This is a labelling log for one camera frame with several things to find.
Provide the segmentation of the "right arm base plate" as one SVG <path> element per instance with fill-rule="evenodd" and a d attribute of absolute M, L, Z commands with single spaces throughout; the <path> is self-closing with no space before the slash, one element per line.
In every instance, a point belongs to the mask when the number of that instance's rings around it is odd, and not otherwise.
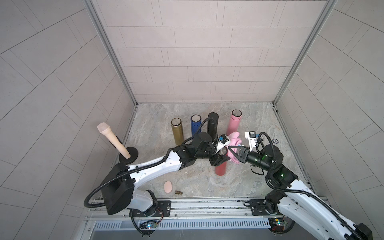
<path fill-rule="evenodd" d="M 247 208 L 251 209 L 253 216 L 280 216 L 278 210 L 269 211 L 264 199 L 250 199 L 243 203 Z"/>

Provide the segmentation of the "pink thermos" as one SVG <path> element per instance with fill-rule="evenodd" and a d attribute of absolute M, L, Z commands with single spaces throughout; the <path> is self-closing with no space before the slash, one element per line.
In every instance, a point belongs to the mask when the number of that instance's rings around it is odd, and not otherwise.
<path fill-rule="evenodd" d="M 242 112 L 240 110 L 233 110 L 231 113 L 228 128 L 227 128 L 228 136 L 238 131 L 241 119 L 242 119 Z"/>

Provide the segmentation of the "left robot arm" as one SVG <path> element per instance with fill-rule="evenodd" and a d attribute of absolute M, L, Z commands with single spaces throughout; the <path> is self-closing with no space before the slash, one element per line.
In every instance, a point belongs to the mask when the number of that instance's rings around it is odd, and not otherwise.
<path fill-rule="evenodd" d="M 226 150 L 230 139 L 223 134 L 215 140 L 200 132 L 187 143 L 168 149 L 165 156 L 138 165 L 116 164 L 102 183 L 91 191 L 84 200 L 86 208 L 105 207 L 108 215 L 125 209 L 138 210 L 152 215 L 158 200 L 150 190 L 142 191 L 140 186 L 167 173 L 176 172 L 193 165 L 197 159 L 208 159 L 212 166 L 229 160 L 221 150 Z"/>

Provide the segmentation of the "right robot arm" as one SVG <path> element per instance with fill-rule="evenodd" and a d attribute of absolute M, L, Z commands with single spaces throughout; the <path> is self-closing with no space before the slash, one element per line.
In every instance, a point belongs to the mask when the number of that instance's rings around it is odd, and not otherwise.
<path fill-rule="evenodd" d="M 318 240 L 373 239 L 368 226 L 343 217 L 285 167 L 284 156 L 276 146 L 267 145 L 258 152 L 245 146 L 230 146 L 229 151 L 239 162 L 266 171 L 266 183 L 272 189 L 265 197 L 268 213 L 288 217 Z"/>

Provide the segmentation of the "pink cloth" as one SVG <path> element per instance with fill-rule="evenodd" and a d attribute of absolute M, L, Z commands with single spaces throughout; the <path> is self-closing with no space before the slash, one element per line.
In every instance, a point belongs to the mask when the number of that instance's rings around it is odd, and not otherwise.
<path fill-rule="evenodd" d="M 230 140 L 229 146 L 239 146 L 242 144 L 242 140 L 240 138 L 239 132 L 233 132 L 228 135 L 228 138 Z M 230 150 L 227 152 L 227 156 L 230 158 L 230 161 L 232 161 L 235 164 L 239 164 L 240 162 L 237 160 L 237 158 L 232 154 Z"/>

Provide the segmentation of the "black thermos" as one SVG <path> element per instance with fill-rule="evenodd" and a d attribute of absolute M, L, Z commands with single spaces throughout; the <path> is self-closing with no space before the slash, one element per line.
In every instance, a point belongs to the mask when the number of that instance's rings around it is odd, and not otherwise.
<path fill-rule="evenodd" d="M 219 115 L 217 113 L 209 113 L 208 115 L 208 126 L 207 133 L 212 137 L 213 140 L 217 138 L 217 124 L 219 120 Z"/>

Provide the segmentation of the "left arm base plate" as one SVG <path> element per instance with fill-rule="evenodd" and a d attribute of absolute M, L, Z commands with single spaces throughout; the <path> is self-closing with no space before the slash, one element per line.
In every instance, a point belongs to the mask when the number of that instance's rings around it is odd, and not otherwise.
<path fill-rule="evenodd" d="M 141 212 L 139 210 L 132 210 L 129 216 L 134 218 L 158 218 L 169 217 L 171 210 L 171 201 L 158 201 L 157 204 L 153 204 L 148 210 Z"/>

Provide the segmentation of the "red thermos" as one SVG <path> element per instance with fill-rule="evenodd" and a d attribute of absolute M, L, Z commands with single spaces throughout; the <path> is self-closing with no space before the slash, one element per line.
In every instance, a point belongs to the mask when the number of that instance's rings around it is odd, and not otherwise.
<path fill-rule="evenodd" d="M 226 147 L 222 148 L 218 154 L 221 157 L 226 157 L 227 156 L 228 149 Z M 227 161 L 222 162 L 220 165 L 215 167 L 215 173 L 218 176 L 223 176 L 226 173 L 227 169 Z"/>

